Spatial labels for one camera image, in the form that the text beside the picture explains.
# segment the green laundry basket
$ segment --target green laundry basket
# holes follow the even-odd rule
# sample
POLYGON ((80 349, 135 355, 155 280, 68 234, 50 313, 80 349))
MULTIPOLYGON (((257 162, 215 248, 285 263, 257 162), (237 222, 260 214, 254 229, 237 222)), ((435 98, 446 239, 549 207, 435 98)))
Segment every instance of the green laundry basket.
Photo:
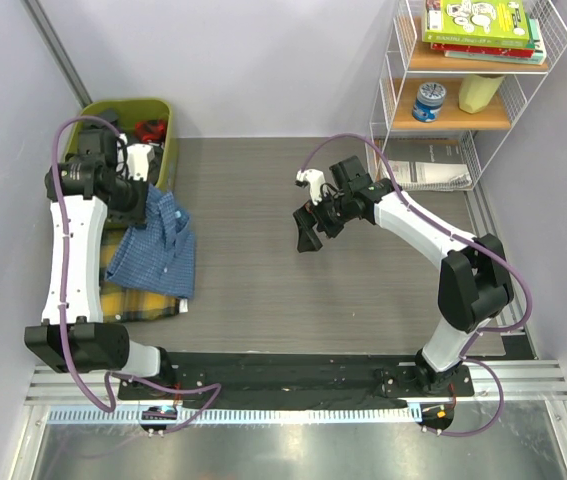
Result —
MULTIPOLYGON (((171 137, 174 129, 174 118, 172 108, 163 100, 158 98, 130 98, 124 100, 103 100, 88 105, 83 109, 81 115, 98 115, 103 111, 112 108, 119 116, 119 130, 123 132, 133 132, 137 122, 147 120, 167 120, 167 135, 165 138, 165 148, 161 161, 161 171, 156 186, 164 192, 174 188, 176 177, 176 159, 178 157, 178 142, 171 137)), ((76 153, 79 141, 79 132, 83 128, 82 123, 74 124, 72 136, 65 153, 76 153)))

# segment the blue cloth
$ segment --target blue cloth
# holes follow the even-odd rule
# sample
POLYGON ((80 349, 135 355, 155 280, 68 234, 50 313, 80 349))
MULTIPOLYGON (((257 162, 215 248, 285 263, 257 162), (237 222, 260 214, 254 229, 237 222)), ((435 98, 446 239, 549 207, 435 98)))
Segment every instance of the blue cloth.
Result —
POLYGON ((178 298, 194 295, 195 237, 190 215, 174 199, 150 185, 147 226, 130 227, 107 267, 106 280, 122 287, 178 298))

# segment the red book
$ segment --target red book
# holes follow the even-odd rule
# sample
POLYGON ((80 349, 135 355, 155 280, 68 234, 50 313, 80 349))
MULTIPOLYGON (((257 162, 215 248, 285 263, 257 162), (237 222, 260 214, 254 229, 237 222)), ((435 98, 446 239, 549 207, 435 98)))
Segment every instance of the red book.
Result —
POLYGON ((433 43, 432 50, 451 50, 453 52, 479 53, 483 55, 499 55, 501 57, 531 58, 534 49, 527 48, 499 48, 499 47, 478 47, 476 45, 451 45, 449 43, 433 43))

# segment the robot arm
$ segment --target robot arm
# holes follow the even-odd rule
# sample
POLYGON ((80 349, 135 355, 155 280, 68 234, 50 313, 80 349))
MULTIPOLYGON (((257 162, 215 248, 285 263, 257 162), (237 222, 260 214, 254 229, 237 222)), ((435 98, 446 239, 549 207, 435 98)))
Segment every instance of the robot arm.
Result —
MULTIPOLYGON (((476 330, 512 300, 509 273, 417 216, 399 199, 389 180, 372 182, 357 157, 339 162, 330 170, 336 183, 336 187, 329 187, 331 191, 315 185, 316 179, 323 178, 322 173, 314 173, 316 170, 297 175, 297 185, 310 187, 311 195, 311 200, 294 212, 299 230, 298 251, 318 251, 322 247, 314 227, 334 238, 345 223, 359 218, 400 236, 424 255, 440 272, 438 305, 442 318, 430 341, 416 355, 417 377, 425 392, 447 388, 476 330), (319 202, 315 200, 317 191, 321 196, 319 202)), ((474 238, 419 207, 407 193, 403 192, 403 196, 411 206, 425 211, 456 235, 478 242, 505 258, 501 242, 493 235, 474 238)))
MULTIPOLYGON (((66 318, 72 358, 80 373, 110 370, 174 385, 165 350, 130 340, 119 324, 104 324, 99 296, 99 255, 105 222, 145 223, 147 145, 126 148, 127 175, 117 174, 117 139, 106 129, 79 133, 78 153, 59 165, 70 226, 72 259, 67 272, 66 318)), ((51 179, 47 195, 54 224, 52 272, 41 326, 25 329, 25 344, 57 372, 67 372, 60 342, 59 286, 63 260, 60 205, 51 179)))

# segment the white metal rack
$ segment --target white metal rack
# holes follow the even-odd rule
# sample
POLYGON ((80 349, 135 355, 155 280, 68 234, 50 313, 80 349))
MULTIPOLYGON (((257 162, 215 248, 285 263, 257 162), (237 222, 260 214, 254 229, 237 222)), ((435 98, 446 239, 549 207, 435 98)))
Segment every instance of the white metal rack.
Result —
MULTIPOLYGON (((370 116, 370 138, 384 150, 392 138, 443 138, 458 142, 468 166, 471 183, 414 184, 408 190, 471 190, 520 120, 530 101, 567 48, 567 27, 551 0, 522 0, 530 18, 538 20, 547 49, 541 66, 448 59, 430 52, 420 40, 420 15, 424 0, 398 0, 391 21, 388 48, 370 116), (409 86, 429 79, 458 85, 472 73, 506 75, 490 116, 477 114, 457 123, 411 122, 413 95, 409 86)), ((368 169, 374 178, 387 176, 380 158, 367 148, 368 169)))

